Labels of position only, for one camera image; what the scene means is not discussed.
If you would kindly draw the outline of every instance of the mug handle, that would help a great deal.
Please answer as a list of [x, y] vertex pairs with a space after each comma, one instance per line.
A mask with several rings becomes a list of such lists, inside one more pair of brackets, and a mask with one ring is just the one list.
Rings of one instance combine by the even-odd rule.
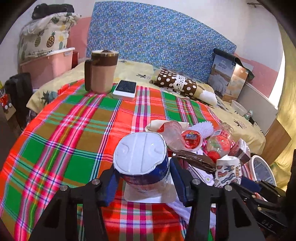
[[84, 85], [86, 91], [91, 91], [91, 65], [91, 59], [86, 60], [84, 63]]

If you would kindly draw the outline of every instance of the blue floral headboard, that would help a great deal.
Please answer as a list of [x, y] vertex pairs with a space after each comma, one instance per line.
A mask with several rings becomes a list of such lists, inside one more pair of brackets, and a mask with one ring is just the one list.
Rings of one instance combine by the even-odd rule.
[[233, 54], [236, 45], [205, 24], [174, 10], [121, 1], [95, 3], [87, 56], [92, 50], [165, 67], [207, 82], [213, 49]]

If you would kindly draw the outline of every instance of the yellow curtain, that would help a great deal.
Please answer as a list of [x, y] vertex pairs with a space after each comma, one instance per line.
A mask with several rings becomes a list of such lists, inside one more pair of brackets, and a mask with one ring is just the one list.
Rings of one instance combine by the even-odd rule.
[[286, 31], [279, 25], [285, 53], [285, 78], [277, 120], [291, 137], [291, 142], [271, 165], [277, 186], [286, 190], [294, 149], [296, 149], [296, 48]]

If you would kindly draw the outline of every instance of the pink storage box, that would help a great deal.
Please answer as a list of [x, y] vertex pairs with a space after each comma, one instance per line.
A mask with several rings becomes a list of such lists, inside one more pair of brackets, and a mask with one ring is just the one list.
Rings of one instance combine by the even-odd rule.
[[33, 89], [40, 88], [55, 77], [71, 70], [73, 50], [75, 48], [53, 51], [20, 64], [23, 73], [29, 72], [31, 74]]

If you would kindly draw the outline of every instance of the black backpack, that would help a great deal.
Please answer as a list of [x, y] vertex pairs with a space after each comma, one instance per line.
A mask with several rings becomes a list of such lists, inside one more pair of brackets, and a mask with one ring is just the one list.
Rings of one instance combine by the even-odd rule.
[[14, 75], [5, 82], [6, 93], [10, 95], [11, 103], [16, 109], [16, 119], [21, 128], [27, 125], [29, 109], [27, 102], [33, 95], [30, 73]]
[[70, 4], [52, 4], [47, 5], [45, 3], [39, 4], [34, 8], [32, 19], [44, 18], [48, 15], [58, 12], [74, 12], [74, 8]]

